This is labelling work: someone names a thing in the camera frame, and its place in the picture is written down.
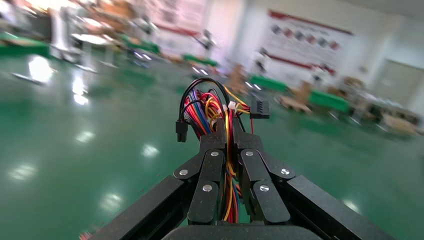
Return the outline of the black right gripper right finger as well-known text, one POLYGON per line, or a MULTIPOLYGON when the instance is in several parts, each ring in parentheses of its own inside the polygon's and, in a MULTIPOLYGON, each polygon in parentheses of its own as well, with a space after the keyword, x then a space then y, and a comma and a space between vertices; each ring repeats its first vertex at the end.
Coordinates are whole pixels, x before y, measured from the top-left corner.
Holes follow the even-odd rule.
POLYGON ((390 240, 392 236, 342 201, 269 155, 259 136, 232 124, 242 199, 266 240, 390 240))

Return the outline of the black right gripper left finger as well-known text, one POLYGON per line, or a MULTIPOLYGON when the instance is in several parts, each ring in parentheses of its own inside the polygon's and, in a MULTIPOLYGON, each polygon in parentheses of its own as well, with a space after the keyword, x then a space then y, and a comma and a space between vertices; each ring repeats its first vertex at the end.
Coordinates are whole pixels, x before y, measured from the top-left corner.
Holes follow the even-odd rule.
POLYGON ((139 200, 118 214, 90 239, 161 240, 184 219, 189 224, 213 225, 220 215, 225 175, 225 121, 200 138, 199 152, 139 200))

